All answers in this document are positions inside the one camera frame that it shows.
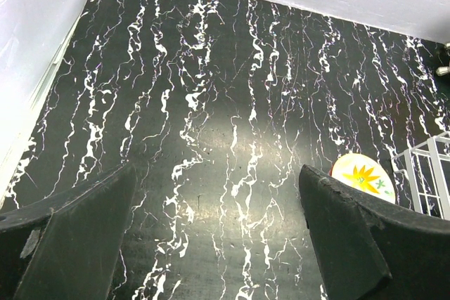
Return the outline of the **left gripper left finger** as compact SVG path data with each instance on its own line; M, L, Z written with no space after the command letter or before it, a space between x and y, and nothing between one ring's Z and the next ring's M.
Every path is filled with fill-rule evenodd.
M2 299L106 299L136 187L125 163L1 214Z

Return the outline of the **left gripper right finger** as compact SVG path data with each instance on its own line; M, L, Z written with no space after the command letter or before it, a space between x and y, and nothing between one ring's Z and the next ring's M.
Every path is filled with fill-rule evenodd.
M304 165L304 217L329 299L448 299L449 222Z

